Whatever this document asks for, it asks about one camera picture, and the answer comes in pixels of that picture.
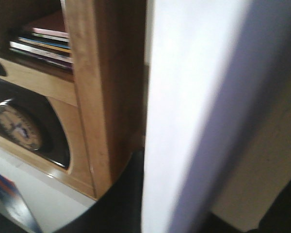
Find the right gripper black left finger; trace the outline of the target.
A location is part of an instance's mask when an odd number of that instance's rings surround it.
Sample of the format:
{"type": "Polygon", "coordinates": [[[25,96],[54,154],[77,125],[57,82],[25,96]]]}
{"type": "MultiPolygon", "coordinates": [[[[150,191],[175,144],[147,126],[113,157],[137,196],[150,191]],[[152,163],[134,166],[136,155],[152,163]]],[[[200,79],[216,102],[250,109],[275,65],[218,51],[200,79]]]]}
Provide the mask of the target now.
{"type": "Polygon", "coordinates": [[[125,170],[87,211],[58,233],[140,233],[145,150],[132,153],[125,170]]]}

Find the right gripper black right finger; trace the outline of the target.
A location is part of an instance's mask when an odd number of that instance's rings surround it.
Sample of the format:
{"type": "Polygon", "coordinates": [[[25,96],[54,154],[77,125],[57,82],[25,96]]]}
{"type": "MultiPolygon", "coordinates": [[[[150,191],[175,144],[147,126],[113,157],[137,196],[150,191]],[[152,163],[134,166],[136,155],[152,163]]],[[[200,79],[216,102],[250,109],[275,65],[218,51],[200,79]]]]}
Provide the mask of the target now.
{"type": "MultiPolygon", "coordinates": [[[[204,222],[202,233],[239,233],[235,227],[210,214],[204,222]]],[[[291,180],[279,193],[255,229],[249,233],[291,233],[291,180]]]]}

